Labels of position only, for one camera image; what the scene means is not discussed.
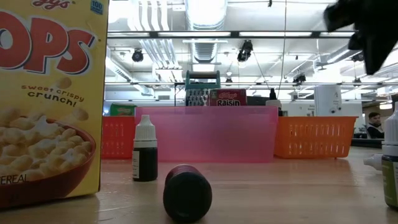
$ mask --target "person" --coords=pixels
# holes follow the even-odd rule
[[[384,131],[381,128],[380,114],[376,112],[369,113],[368,133],[371,138],[384,138]]]

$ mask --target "pink plastic bin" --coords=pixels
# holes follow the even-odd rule
[[[138,107],[156,127],[160,162],[270,162],[278,112],[268,106]]]

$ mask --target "cereal box in background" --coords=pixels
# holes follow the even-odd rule
[[[210,90],[210,106],[246,106],[245,89],[214,89]]]
[[[98,191],[108,4],[0,1],[0,208]]]

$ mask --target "cereal bowl image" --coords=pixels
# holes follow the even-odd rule
[[[64,198],[88,172],[94,139],[47,119],[0,111],[0,207]]]

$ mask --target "cereal box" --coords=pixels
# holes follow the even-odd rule
[[[246,106],[245,89],[210,90],[210,106]]]
[[[98,191],[108,4],[0,1],[0,208]]]

